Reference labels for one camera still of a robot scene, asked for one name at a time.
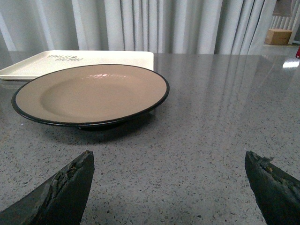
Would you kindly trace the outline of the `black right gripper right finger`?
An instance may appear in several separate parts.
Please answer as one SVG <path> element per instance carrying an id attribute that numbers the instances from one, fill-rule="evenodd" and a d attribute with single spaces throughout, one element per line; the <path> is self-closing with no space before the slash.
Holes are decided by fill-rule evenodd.
<path id="1" fill-rule="evenodd" d="M 256 203 L 268 225 L 300 223 L 300 181 L 252 151 L 245 170 Z"/>

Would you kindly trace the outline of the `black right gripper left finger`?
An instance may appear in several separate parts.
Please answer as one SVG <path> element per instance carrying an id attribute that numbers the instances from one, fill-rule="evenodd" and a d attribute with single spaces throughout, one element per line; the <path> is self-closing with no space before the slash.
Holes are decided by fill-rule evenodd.
<path id="1" fill-rule="evenodd" d="M 85 151 L 0 213 L 2 225 L 78 225 L 89 197 L 94 155 Z"/>

